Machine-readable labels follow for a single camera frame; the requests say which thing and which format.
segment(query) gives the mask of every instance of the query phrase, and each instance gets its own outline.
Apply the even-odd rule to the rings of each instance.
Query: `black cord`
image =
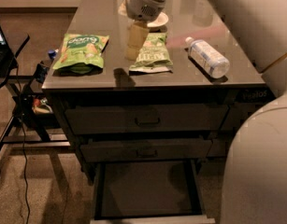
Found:
[[[26,202],[27,205],[27,209],[28,209],[28,215],[27,215],[27,219],[26,219],[26,224],[29,223],[29,218],[31,215],[31,209],[30,209],[30,205],[29,205],[29,201],[28,201],[28,189],[29,189],[29,184],[28,184],[28,180],[27,180],[27,165],[28,165],[28,158],[25,152],[25,139],[26,139],[26,133],[23,127],[23,109],[22,109],[22,85],[20,83],[19,80],[19,66],[17,65],[17,69],[16,69],[16,80],[17,83],[19,85],[19,94],[18,94],[18,102],[19,102],[19,109],[21,110],[21,114],[20,114],[20,122],[22,125],[22,132],[23,132],[23,141],[22,141],[22,152],[23,152],[23,157],[25,159],[25,164],[24,164],[24,168],[23,168],[23,178],[24,178],[24,182],[25,182],[25,192],[24,192],[24,200]]]

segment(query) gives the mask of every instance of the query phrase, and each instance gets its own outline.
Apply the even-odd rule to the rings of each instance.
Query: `gray tabletop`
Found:
[[[44,90],[91,89],[115,90],[118,88],[151,87],[202,87],[202,86],[264,86],[265,82],[248,61],[236,40],[220,18],[214,13],[211,25],[203,25],[196,18],[196,0],[167,0],[164,13],[169,21],[166,46],[173,62],[173,72],[130,75],[134,63],[124,57],[130,20],[118,13],[123,0],[82,0],[72,20],[68,33],[109,35],[103,52],[105,65],[100,74],[60,76],[50,70],[43,85]],[[210,80],[188,59],[185,38],[202,38],[222,53],[231,64],[224,79]]]

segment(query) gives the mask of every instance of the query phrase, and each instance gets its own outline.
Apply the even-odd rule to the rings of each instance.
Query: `brown tile floor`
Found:
[[[31,39],[18,58],[20,75],[32,75],[37,63],[48,59],[48,49],[61,45],[71,22],[70,13],[0,14],[5,31],[25,32]],[[0,89],[0,135],[11,117],[14,102]],[[25,158],[22,145],[5,146],[0,155],[0,224],[25,223]],[[74,153],[67,148],[26,150],[31,208],[29,223],[90,223],[93,186],[88,184]],[[198,176],[208,217],[219,223],[224,161],[208,161]]]

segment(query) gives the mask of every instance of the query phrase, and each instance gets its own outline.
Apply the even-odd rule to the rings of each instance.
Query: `drawer front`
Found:
[[[92,106],[67,109],[74,134],[217,130],[226,105]]]
[[[80,146],[87,162],[205,158],[210,140],[199,138],[90,142]]]

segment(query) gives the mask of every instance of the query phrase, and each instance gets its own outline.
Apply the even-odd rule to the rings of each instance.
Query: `snack packet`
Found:
[[[149,33],[136,62],[130,66],[129,70],[143,73],[172,71],[173,63],[165,41],[166,33]]]
[[[72,71],[78,74],[91,72],[94,67],[103,68],[101,53],[108,42],[108,35],[65,34],[61,57],[54,70]]]

